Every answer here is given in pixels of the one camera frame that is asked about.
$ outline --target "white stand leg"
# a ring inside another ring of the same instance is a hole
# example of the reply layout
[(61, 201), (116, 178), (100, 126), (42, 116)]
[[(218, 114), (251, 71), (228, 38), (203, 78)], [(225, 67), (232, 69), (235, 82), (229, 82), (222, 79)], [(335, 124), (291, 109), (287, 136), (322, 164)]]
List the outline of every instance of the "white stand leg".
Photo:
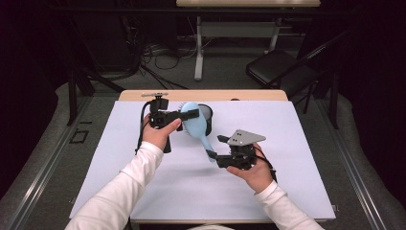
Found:
[(203, 73), (203, 50), (202, 50), (202, 29), (201, 29), (201, 18), (197, 17), (197, 56), (196, 56), (196, 67), (194, 70), (194, 80), (201, 81)]
[(278, 18), (275, 23), (275, 29), (274, 29), (274, 33), (272, 35), (271, 43), (269, 44), (269, 49), (264, 52), (265, 54), (268, 54), (269, 52), (275, 50), (275, 47), (277, 46), (277, 40), (278, 40), (281, 23), (282, 23), (282, 19)]

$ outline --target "person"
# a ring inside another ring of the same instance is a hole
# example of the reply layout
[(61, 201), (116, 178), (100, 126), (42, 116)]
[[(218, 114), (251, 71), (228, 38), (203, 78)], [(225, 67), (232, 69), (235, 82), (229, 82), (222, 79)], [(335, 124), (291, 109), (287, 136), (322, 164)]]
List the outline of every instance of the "person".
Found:
[[(147, 125), (144, 118), (143, 141), (133, 159), (93, 195), (72, 217), (65, 229), (124, 229), (135, 204), (143, 195), (164, 157), (167, 137), (181, 126), (176, 119), (161, 129)], [(254, 144), (257, 155), (263, 156)], [(235, 167), (226, 169), (246, 181), (255, 191), (256, 200), (279, 229), (323, 229), (313, 218), (300, 210), (272, 178), (268, 165), (258, 160), (248, 171)]]

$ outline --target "black cable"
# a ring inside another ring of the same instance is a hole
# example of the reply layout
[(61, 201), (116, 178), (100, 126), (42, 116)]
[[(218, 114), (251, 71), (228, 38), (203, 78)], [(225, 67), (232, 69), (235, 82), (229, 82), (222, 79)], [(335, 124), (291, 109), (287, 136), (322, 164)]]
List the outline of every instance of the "black cable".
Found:
[[(149, 60), (146, 60), (146, 56), (142, 55), (141, 61), (142, 61), (142, 64), (140, 65), (140, 67), (146, 66), (151, 61), (151, 57), (149, 58)], [(140, 68), (140, 73), (141, 73), (141, 76), (144, 77), (147, 74), (147, 71), (144, 70), (144, 72), (143, 72), (143, 68)]]
[(174, 55), (176, 57), (176, 63), (174, 65), (172, 65), (171, 67), (167, 67), (167, 68), (158, 66), (157, 59), (159, 56), (155, 56), (155, 61), (154, 61), (155, 67), (157, 67), (158, 69), (161, 69), (161, 70), (170, 70), (170, 69), (175, 68), (179, 64), (180, 57), (177, 54), (174, 54)]
[(256, 155), (256, 154), (255, 154), (255, 155), (247, 154), (247, 153), (244, 153), (244, 152), (236, 152), (235, 155), (248, 156), (248, 157), (255, 157), (255, 158), (259, 159), (259, 160), (264, 161), (264, 162), (266, 163), (266, 165), (268, 165), (269, 170), (271, 171), (272, 178), (273, 178), (275, 181), (278, 182), (277, 176), (276, 176), (276, 172), (277, 172), (277, 171), (276, 171), (275, 168), (272, 166), (271, 162), (269, 162), (269, 160), (266, 159), (266, 156), (265, 156), (265, 154), (263, 153), (263, 151), (262, 151), (261, 149), (259, 149), (259, 148), (257, 148), (257, 147), (254, 147), (254, 149), (258, 150), (258, 151), (263, 155), (263, 157), (258, 156), (258, 155)]
[(153, 53), (153, 51), (152, 51), (151, 46), (152, 46), (152, 45), (146, 46), (146, 48), (145, 48), (144, 51), (143, 51), (142, 57), (143, 57), (143, 60), (144, 60), (144, 64), (147, 64), (147, 63), (149, 63), (149, 62), (152, 60), (152, 57), (153, 57), (153, 54), (152, 54), (152, 53)]
[[(76, 25), (76, 23), (73, 21), (73, 19), (69, 19), (69, 23), (71, 25), (71, 27), (73, 28), (74, 32), (77, 34), (77, 36), (79, 37), (81, 43), (84, 45), (84, 47), (87, 50), (87, 53), (89, 54), (90, 58), (93, 60), (93, 62), (95, 64), (97, 64), (101, 69), (103, 69), (105, 71), (105, 69), (102, 67), (102, 65), (98, 62), (98, 60), (96, 59), (96, 57), (94, 56), (93, 52), (91, 51), (90, 47), (87, 45), (87, 43), (85, 42), (85, 37), (83, 35), (83, 33), (79, 30), (78, 26)], [(110, 81), (117, 81), (117, 80), (121, 80), (121, 79), (126, 79), (132, 75), (134, 75), (135, 73), (137, 73), (138, 71), (138, 66), (139, 63), (137, 61), (136, 58), (136, 54), (133, 55), (133, 59), (131, 61), (131, 66), (129, 68), (129, 70), (127, 70), (125, 73), (116, 76), (116, 77), (110, 77), (110, 78), (106, 78)]]
[(170, 81), (170, 80), (165, 79), (164, 77), (159, 76), (157, 73), (153, 72), (152, 70), (150, 70), (148, 67), (146, 67), (146, 66), (144, 66), (144, 65), (140, 65), (140, 67), (141, 67), (142, 69), (144, 69), (145, 71), (149, 72), (149, 73), (151, 74), (151, 76), (154, 77), (154, 78), (155, 78), (156, 80), (158, 80), (159, 82), (160, 82), (160, 81), (164, 81), (164, 82), (168, 83), (169, 85), (175, 85), (175, 86), (178, 86), (178, 87), (183, 88), (183, 89), (189, 89), (189, 88), (187, 88), (187, 87), (185, 87), (185, 86), (183, 86), (183, 85), (181, 85), (181, 84), (175, 83), (175, 82), (173, 82), (173, 81)]
[(131, 217), (128, 217), (128, 222), (127, 222), (127, 224), (125, 225), (124, 229), (132, 230)]
[(143, 142), (143, 132), (144, 132), (144, 128), (145, 128), (146, 125), (148, 124), (148, 123), (146, 123), (146, 124), (144, 125), (144, 116), (145, 116), (144, 114), (145, 114), (145, 111), (146, 111), (146, 107), (147, 107), (148, 105), (150, 105), (150, 102), (146, 102), (146, 103), (144, 104), (142, 110), (141, 110), (140, 135), (139, 135), (139, 137), (138, 137), (138, 144), (137, 144), (137, 149), (135, 149), (135, 154), (137, 154), (137, 151), (138, 151), (138, 149), (140, 148), (141, 143)]

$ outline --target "white table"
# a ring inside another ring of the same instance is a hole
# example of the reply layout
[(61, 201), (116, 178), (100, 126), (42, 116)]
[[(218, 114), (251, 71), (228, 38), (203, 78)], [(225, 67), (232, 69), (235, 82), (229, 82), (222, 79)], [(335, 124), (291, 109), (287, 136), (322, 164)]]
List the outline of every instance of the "white table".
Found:
[[(115, 103), (71, 217), (133, 157), (144, 105), (140, 101), (152, 99), (142, 98), (142, 92), (125, 91)], [(229, 147), (219, 143), (217, 135), (231, 136), (236, 129), (244, 129), (265, 136), (267, 139), (260, 145), (277, 169), (279, 184), (289, 197), (316, 220), (335, 219), (296, 111), (281, 90), (247, 90), (247, 94), (244, 90), (210, 90), (209, 95), (207, 92), (169, 90), (169, 110), (176, 110), (184, 102), (179, 98), (182, 94), (196, 102), (200, 102), (196, 95), (205, 95), (206, 100), (200, 103), (214, 111), (209, 140), (218, 154), (227, 154)], [(223, 101), (213, 101), (216, 97)], [(138, 102), (127, 101), (131, 98)], [(232, 98), (254, 101), (229, 101)], [(165, 154), (131, 219), (140, 223), (271, 221), (245, 181), (211, 163), (198, 140), (185, 132), (175, 132), (170, 142), (172, 152)]]
[[(185, 8), (308, 8), (319, 7), (319, 0), (177, 0), (178, 7)], [(281, 19), (275, 22), (202, 22), (197, 16), (197, 55), (194, 79), (202, 80), (203, 55), (202, 36), (207, 37), (269, 37), (268, 52), (275, 49)]]

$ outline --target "white sleeve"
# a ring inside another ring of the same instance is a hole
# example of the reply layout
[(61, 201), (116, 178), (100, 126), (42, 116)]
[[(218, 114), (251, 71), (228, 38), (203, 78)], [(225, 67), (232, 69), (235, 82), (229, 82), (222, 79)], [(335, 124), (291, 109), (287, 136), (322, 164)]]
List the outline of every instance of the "white sleeve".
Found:
[(78, 210), (66, 229), (123, 229), (163, 155), (156, 146), (143, 142), (137, 155)]
[(275, 180), (255, 197), (280, 230), (323, 229), (287, 197), (286, 192), (278, 186)]

